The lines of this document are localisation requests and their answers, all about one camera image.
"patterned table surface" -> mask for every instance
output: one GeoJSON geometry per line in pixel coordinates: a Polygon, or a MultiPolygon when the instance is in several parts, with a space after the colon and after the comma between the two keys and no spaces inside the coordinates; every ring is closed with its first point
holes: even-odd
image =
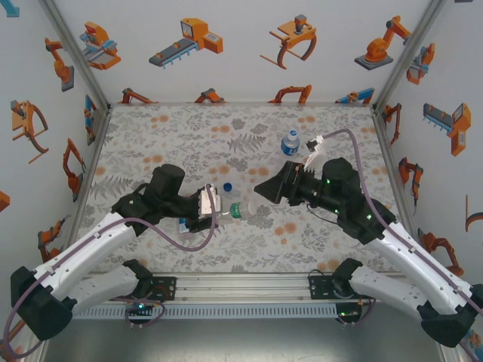
{"type": "MultiPolygon", "coordinates": [[[[78,236],[89,231],[123,195],[149,182],[162,163],[183,168],[181,195],[190,195],[205,183],[214,183],[223,200],[253,200],[257,215],[218,229],[200,252],[186,253],[148,230],[118,248],[98,265],[107,272],[136,258],[152,272],[307,272],[333,271],[345,258],[361,260],[378,272],[395,271],[382,256],[346,236],[338,226],[317,219],[305,205],[270,204],[253,192],[255,185],[277,173],[287,159],[305,161],[303,145],[317,134],[347,127],[358,144],[371,197],[397,213],[394,196],[377,140],[371,110],[363,107],[310,106],[117,106],[91,184],[78,236]],[[280,142],[298,129],[300,151],[285,156],[280,142]],[[230,182],[233,190],[223,191],[230,182]]],[[[344,157],[355,166],[347,135],[327,141],[329,158],[344,157]]],[[[334,216],[316,210],[328,219],[334,216]]],[[[195,246],[207,231],[183,241],[177,220],[159,225],[181,244],[195,246]]]]}

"white wall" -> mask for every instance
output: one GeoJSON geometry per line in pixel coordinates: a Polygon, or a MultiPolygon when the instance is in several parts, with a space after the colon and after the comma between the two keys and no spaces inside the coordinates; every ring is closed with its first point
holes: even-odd
{"type": "MultiPolygon", "coordinates": [[[[84,32],[84,24],[90,20],[118,43],[122,61],[104,71],[93,69],[110,102],[121,100],[126,87],[163,102],[193,102],[210,87],[228,102],[266,102],[283,87],[307,84],[313,86],[309,101],[333,102],[369,87],[376,89],[377,97],[395,62],[369,72],[354,63],[354,58],[365,54],[368,44],[384,35],[386,21],[395,15],[400,15],[401,23],[412,31],[428,2],[144,0],[134,5],[119,0],[63,0],[58,6],[75,36],[84,32]],[[286,54],[287,69],[283,70],[260,54],[276,59],[280,41],[269,31],[276,31],[298,14],[307,16],[317,28],[318,42],[305,62],[286,54]],[[166,69],[150,64],[150,57],[182,38],[180,21],[185,17],[202,19],[210,31],[223,37],[223,53],[204,49],[183,56],[166,69]]],[[[78,44],[84,47],[80,39],[78,44]]],[[[397,60],[403,47],[402,39],[396,36],[389,55],[397,60]]],[[[298,95],[287,99],[296,100],[298,95]]]]}
{"type": "MultiPolygon", "coordinates": [[[[469,213],[483,211],[483,48],[481,15],[483,3],[448,2],[423,45],[435,43],[435,57],[429,73],[419,85],[401,80],[389,105],[402,104],[401,136],[392,146],[396,161],[404,156],[418,163],[424,173],[420,183],[415,222],[424,232],[447,238],[456,250],[463,279],[471,284],[483,283],[482,221],[465,231],[465,196],[469,195],[469,213]],[[472,113],[472,126],[466,132],[467,146],[458,156],[451,155],[451,139],[444,131],[423,120],[423,104],[429,103],[450,115],[461,103],[472,113]]],[[[388,125],[389,138],[394,121],[388,125]]],[[[409,192],[405,194],[412,203],[409,192]]],[[[450,265],[446,252],[435,253],[444,265],[450,265]]]]}
{"type": "MultiPolygon", "coordinates": [[[[22,265],[35,268],[42,263],[37,249],[37,233],[48,230],[66,214],[72,217],[62,228],[62,235],[51,247],[61,247],[69,237],[77,204],[62,168],[67,137],[76,144],[89,167],[94,144],[87,146],[84,104],[88,90],[80,74],[75,74],[75,86],[63,93],[60,79],[54,71],[54,58],[46,51],[44,39],[59,40],[38,2],[15,0],[20,17],[7,18],[0,12],[0,33],[3,34],[0,64],[2,64],[2,131],[0,132],[0,191],[9,195],[11,205],[0,213],[0,325],[10,311],[10,275],[22,265]],[[38,136],[38,142],[49,151],[36,161],[37,154],[27,138],[12,137],[10,101],[29,100],[40,108],[48,123],[48,131],[38,136]]],[[[64,50],[59,51],[67,66],[72,60],[64,50]]],[[[34,116],[34,128],[41,129],[34,116]]],[[[74,157],[71,170],[80,173],[74,157]]]]}

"water bottle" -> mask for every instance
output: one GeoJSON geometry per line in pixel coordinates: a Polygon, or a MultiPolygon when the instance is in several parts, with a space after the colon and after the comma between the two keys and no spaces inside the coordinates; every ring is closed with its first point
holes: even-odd
{"type": "Polygon", "coordinates": [[[256,214],[257,206],[253,201],[235,202],[234,204],[227,204],[226,206],[222,202],[222,210],[217,217],[217,224],[230,224],[236,220],[246,219],[256,214]]]}
{"type": "Polygon", "coordinates": [[[281,139],[281,150],[288,156],[295,155],[299,150],[300,140],[296,130],[291,130],[281,139]]]}

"black mounting bracket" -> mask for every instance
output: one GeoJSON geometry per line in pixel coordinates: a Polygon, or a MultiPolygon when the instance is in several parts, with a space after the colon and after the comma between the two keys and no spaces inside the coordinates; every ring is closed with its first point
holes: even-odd
{"type": "Polygon", "coordinates": [[[159,302],[174,300],[174,297],[176,296],[176,282],[177,279],[175,277],[153,277],[152,294],[148,299],[157,300],[159,302]]]}
{"type": "Polygon", "coordinates": [[[311,300],[327,300],[327,299],[341,299],[341,300],[359,300],[368,299],[367,296],[361,296],[352,291],[350,294],[338,293],[334,288],[334,277],[332,275],[311,275],[309,277],[309,289],[311,300]]]}

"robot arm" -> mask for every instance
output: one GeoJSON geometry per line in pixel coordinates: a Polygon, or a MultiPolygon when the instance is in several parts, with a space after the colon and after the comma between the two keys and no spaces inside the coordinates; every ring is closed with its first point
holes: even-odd
{"type": "MultiPolygon", "coordinates": [[[[322,140],[318,138],[307,145],[320,153],[322,140]]],[[[437,342],[456,346],[477,315],[461,293],[481,308],[483,285],[471,286],[450,273],[396,222],[395,215],[372,199],[385,224],[406,244],[389,232],[375,217],[361,192],[358,172],[348,161],[338,158],[325,162],[321,179],[315,178],[314,164],[318,162],[311,161],[304,169],[303,164],[287,161],[276,176],[256,186],[254,191],[276,204],[285,197],[291,206],[307,202],[311,207],[335,213],[338,226],[347,235],[385,256],[414,284],[377,275],[360,262],[348,259],[334,272],[337,291],[345,295],[355,291],[388,302],[419,319],[423,329],[437,342]],[[435,265],[436,270],[427,262],[435,265]],[[441,275],[457,287],[452,287],[441,275]]]]}
{"type": "Polygon", "coordinates": [[[24,300],[18,315],[38,339],[44,341],[56,336],[73,315],[86,308],[117,296],[140,299],[148,295],[152,274],[137,260],[127,261],[110,273],[82,280],[114,249],[133,241],[147,229],[135,219],[155,225],[164,217],[184,218],[191,232],[214,225],[212,210],[220,209],[216,189],[211,186],[209,192],[199,189],[189,197],[182,197],[178,192],[183,178],[184,171],[174,165],[157,167],[149,184],[122,197],[111,213],[61,254],[33,271],[21,267],[12,274],[12,306],[24,300]],[[26,290],[35,283],[38,285],[25,297],[26,290]]]}

